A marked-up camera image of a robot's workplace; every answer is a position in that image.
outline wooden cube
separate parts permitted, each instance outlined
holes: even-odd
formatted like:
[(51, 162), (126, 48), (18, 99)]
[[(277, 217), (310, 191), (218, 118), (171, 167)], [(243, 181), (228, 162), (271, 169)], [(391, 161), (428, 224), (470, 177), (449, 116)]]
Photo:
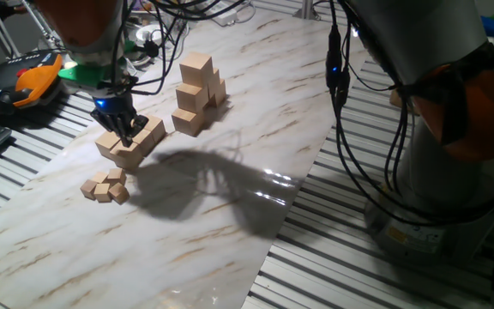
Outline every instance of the wooden cube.
[(213, 59), (199, 52), (191, 52), (180, 64), (182, 81), (185, 84), (204, 88), (213, 75)]
[(127, 175), (122, 168), (113, 168), (108, 173), (107, 183), (110, 186), (114, 186), (115, 184), (125, 185), (125, 181), (127, 181)]
[(108, 178), (108, 174), (104, 172), (98, 172), (94, 175), (94, 177), (91, 178), (92, 181), (96, 182), (97, 184), (102, 184), (106, 182), (106, 179)]
[(226, 83), (223, 79), (220, 79), (220, 85), (214, 94), (216, 106), (220, 106), (220, 104), (224, 103), (226, 100)]
[(114, 157), (116, 166), (124, 169), (137, 168), (143, 159), (141, 148), (136, 142), (133, 142), (129, 147), (125, 147), (122, 142), (119, 142), (110, 154)]
[(203, 112), (193, 113), (178, 108), (172, 113), (172, 122), (175, 124), (177, 131), (196, 136), (202, 129), (205, 115)]
[(91, 179), (88, 179), (85, 184), (83, 184), (81, 186), (81, 193), (83, 193), (83, 195), (86, 197), (86, 198), (89, 198), (89, 199), (92, 199), (94, 200), (95, 197), (94, 197), (94, 188), (96, 187), (98, 183), (96, 181), (93, 181)]
[(148, 123), (144, 127), (144, 130), (148, 130), (152, 132), (152, 136), (154, 136), (155, 144), (157, 145), (163, 137), (165, 137), (166, 130), (165, 125), (163, 124), (163, 120), (157, 118), (155, 116), (147, 116)]
[(135, 137), (133, 137), (133, 142), (137, 143), (141, 148), (142, 156), (149, 155), (155, 147), (154, 136), (149, 130), (140, 131)]
[(109, 203), (111, 202), (110, 184), (97, 184), (94, 188), (94, 197), (99, 203)]
[(220, 86), (220, 72), (219, 69), (213, 69), (213, 76), (209, 80), (208, 90), (209, 90), (209, 98), (212, 98), (216, 92), (218, 91)]
[(129, 199), (129, 192), (122, 184), (113, 185), (110, 190), (110, 197), (120, 205)]
[(177, 104), (180, 109), (199, 112), (208, 100), (208, 87), (200, 88), (185, 83), (177, 87)]
[(113, 160), (110, 152), (111, 149), (117, 145), (119, 142), (119, 137), (117, 137), (116, 133), (114, 132), (104, 132), (103, 135), (101, 135), (97, 140), (94, 142), (96, 144), (96, 147), (99, 149), (99, 152), (102, 156)]

